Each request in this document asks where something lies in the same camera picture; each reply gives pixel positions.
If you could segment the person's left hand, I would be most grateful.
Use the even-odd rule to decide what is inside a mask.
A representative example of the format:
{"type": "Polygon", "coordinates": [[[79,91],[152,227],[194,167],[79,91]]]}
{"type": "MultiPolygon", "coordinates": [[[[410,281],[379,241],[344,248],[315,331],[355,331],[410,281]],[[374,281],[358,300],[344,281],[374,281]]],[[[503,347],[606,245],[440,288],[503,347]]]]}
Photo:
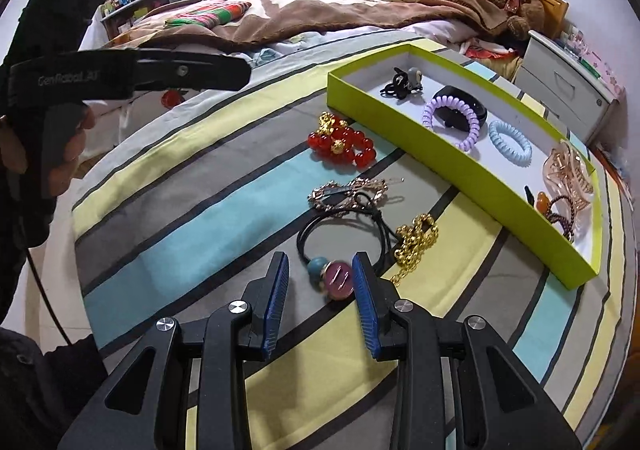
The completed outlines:
{"type": "Polygon", "coordinates": [[[28,192],[56,198],[70,182],[96,120],[85,103],[61,103],[43,111],[1,118],[1,163],[21,176],[28,192]]]}

